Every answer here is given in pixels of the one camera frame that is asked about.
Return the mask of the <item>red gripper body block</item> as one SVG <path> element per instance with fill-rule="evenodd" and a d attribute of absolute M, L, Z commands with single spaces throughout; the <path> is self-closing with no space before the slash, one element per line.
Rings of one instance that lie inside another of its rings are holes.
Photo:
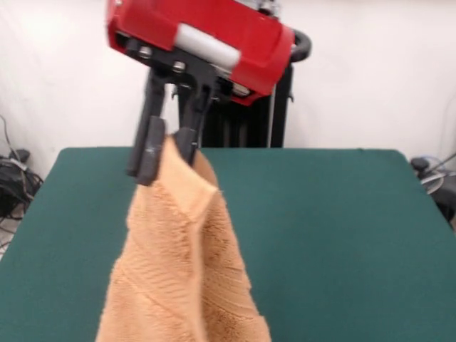
<path fill-rule="evenodd" d="M 294 44 L 289 27 L 239 1 L 107 1 L 105 25 L 120 53 L 133 39 L 152 55 L 181 50 L 210 64 L 243 105 L 271 94 Z"/>

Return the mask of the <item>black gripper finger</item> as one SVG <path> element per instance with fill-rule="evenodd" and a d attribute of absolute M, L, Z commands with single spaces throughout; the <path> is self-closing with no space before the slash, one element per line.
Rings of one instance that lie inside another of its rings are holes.
<path fill-rule="evenodd" d="M 161 114 L 168 84 L 179 85 L 179 79 L 172 75 L 171 70 L 150 67 L 142 112 L 126 169 L 139 185 L 149 186 L 157 177 L 166 133 Z"/>
<path fill-rule="evenodd" d="M 174 138 L 182 159 L 192 165 L 218 75 L 213 65 L 190 53 L 175 54 L 173 71 L 177 87 L 184 88 L 178 95 L 187 96 L 180 106 L 180 128 Z"/>

